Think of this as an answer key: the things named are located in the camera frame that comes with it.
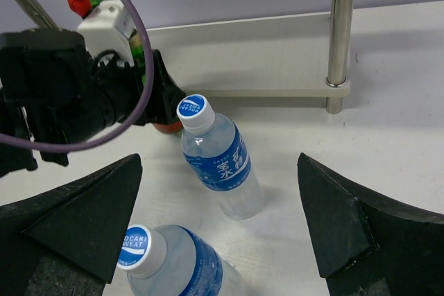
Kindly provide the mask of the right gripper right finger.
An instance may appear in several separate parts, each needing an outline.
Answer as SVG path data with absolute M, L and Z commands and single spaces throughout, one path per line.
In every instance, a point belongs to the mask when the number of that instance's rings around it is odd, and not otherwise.
M 298 186 L 331 295 L 442 295 L 443 215 L 353 182 L 302 153 Z

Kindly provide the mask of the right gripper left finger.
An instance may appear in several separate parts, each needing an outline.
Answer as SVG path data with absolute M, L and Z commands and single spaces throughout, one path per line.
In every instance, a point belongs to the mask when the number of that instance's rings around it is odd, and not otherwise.
M 142 179 L 135 153 L 1 206 L 2 295 L 102 295 Z

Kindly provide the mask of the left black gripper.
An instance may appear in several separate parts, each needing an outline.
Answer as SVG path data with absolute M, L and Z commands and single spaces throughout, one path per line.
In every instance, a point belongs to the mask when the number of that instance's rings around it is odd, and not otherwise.
M 172 125 L 186 93 L 153 50 L 149 123 Z M 39 28 L 1 34 L 1 133 L 38 142 L 73 144 L 122 123 L 139 102 L 139 76 L 112 55 L 100 62 L 79 33 Z

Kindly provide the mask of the Pocari water bottle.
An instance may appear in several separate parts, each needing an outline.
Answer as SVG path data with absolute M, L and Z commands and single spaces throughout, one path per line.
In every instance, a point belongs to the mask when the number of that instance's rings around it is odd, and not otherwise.
M 176 113 L 183 126 L 183 155 L 221 211 L 235 220 L 256 215 L 262 190 L 235 122 L 215 112 L 200 94 L 183 98 Z
M 117 267 L 134 295 L 246 295 L 241 275 L 201 237 L 179 225 L 131 225 Z

